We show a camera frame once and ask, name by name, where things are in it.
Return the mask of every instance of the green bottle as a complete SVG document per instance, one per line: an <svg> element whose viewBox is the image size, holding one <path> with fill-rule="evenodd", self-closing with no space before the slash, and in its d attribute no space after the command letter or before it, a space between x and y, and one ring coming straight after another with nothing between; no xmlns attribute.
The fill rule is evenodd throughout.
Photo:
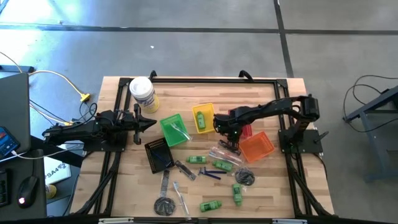
<svg viewBox="0 0 398 224"><path fill-rule="evenodd" d="M205 116L200 111L197 113L197 120L199 129L206 128Z"/></svg>
<svg viewBox="0 0 398 224"><path fill-rule="evenodd" d="M234 194L234 202L236 206L242 205L242 192L241 192L241 185L240 184L233 184L232 185L232 194Z"/></svg>
<svg viewBox="0 0 398 224"><path fill-rule="evenodd" d="M191 164L206 164L205 156L190 156L187 158L187 162Z"/></svg>
<svg viewBox="0 0 398 224"><path fill-rule="evenodd" d="M232 170L232 163L226 161L213 161L213 165L216 168L225 170L226 172L230 172Z"/></svg>
<svg viewBox="0 0 398 224"><path fill-rule="evenodd" d="M210 210L214 210L217 208L220 208L222 206L222 203L218 200L214 200L211 202L205 202L200 204L200 211L201 212L207 212Z"/></svg>

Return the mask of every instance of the computer mouse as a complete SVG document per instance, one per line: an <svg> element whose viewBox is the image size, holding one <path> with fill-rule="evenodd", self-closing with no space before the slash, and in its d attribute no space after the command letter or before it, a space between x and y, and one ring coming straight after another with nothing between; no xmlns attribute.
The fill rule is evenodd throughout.
<svg viewBox="0 0 398 224"><path fill-rule="evenodd" d="M37 177L30 176L21 182L17 193L19 207L29 208L35 202L37 181Z"/></svg>

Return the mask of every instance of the green plastic bin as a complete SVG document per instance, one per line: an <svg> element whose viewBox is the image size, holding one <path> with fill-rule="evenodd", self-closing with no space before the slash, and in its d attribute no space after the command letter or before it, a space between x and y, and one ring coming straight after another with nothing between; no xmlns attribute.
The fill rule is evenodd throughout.
<svg viewBox="0 0 398 224"><path fill-rule="evenodd" d="M179 133L176 129L174 129L171 126L171 123L175 123L177 125L177 127L184 130L185 132L188 132L184 125L184 122L182 121L180 114L176 114L171 117L160 120L160 127L162 127L162 131L164 134L164 138L166 138L167 145L171 147L171 146L178 145L178 144L183 143L186 140L188 140L181 133Z"/></svg>

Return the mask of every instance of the concrete floor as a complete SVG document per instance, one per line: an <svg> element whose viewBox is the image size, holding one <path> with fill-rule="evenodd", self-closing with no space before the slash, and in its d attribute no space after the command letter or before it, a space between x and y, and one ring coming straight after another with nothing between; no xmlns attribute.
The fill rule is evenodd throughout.
<svg viewBox="0 0 398 224"><path fill-rule="evenodd" d="M398 29L395 0L280 0L286 29ZM218 27L277 29L272 0L10 0L0 22L116 27ZM242 69L254 77L286 77L278 34L61 32L0 30L0 51L20 65L65 74L79 89L96 93L105 75L230 76ZM287 35L295 77L320 100L331 199L337 215L397 222L398 179L366 184L375 171L365 134L342 120L345 91L361 75L398 77L396 35ZM0 63L8 63L0 58ZM398 81L365 79L383 91ZM64 119L77 118L79 96L59 77L40 74L30 81L30 97ZM369 101L377 93L358 88ZM352 97L347 110L359 107ZM40 136L48 122L31 111L31 132ZM397 123L386 127L394 131ZM66 202L54 207L64 209Z"/></svg>

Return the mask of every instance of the wooden table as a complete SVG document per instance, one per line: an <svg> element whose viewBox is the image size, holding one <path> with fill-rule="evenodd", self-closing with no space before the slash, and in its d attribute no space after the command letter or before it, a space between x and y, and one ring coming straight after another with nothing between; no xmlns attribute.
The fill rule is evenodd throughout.
<svg viewBox="0 0 398 224"><path fill-rule="evenodd" d="M98 98L98 111L113 110L119 79L120 77L104 77ZM288 78L287 81L291 96L307 94L303 79ZM163 137L159 120L176 113L181 114L193 140L171 147L171 151L175 161L185 161L186 157L192 155L207 156L209 148L216 146L217 141L221 139L217 133L197 134L192 106L213 103L215 113L227 113L229 109L238 106L256 106L275 99L274 89L269 84L155 83L154 87L159 96L160 107L153 114L143 113L142 115L156 119L158 123L141 134L142 144L139 146L133 144L132 133L129 134L126 151L122 153L119 166L112 216L158 216L153 211L153 207L159 197L162 172L152 174L150 171L144 144ZM121 108L123 108L124 98L121 102ZM134 98L131 98L130 108L134 103ZM233 202L231 185L236 181L231 174L222 176L221 180L201 175L195 181L191 181L173 167L167 191L167 196L172 198L177 205L172 217L184 217L183 208L172 184L175 180L180 184L180 191L185 197L192 217L287 218L294 216L285 158L279 149L277 135L279 120L276 116L258 119L252 123L252 129L253 134L265 131L274 144L275 151L264 159L247 165L254 172L256 181L243 192L242 206L236 207ZM94 152L84 160L72 203L72 212L81 208L97 187L103 157L103 152ZM311 154L303 154L302 157L309 189L324 208L333 213L321 162ZM203 165L187 164L187 166L197 174L199 167ZM109 184L103 196L102 209L105 207L108 187ZM304 211L302 193L299 187L297 189L300 208ZM199 204L211 200L220 200L223 206L214 211L201 213Z"/></svg>

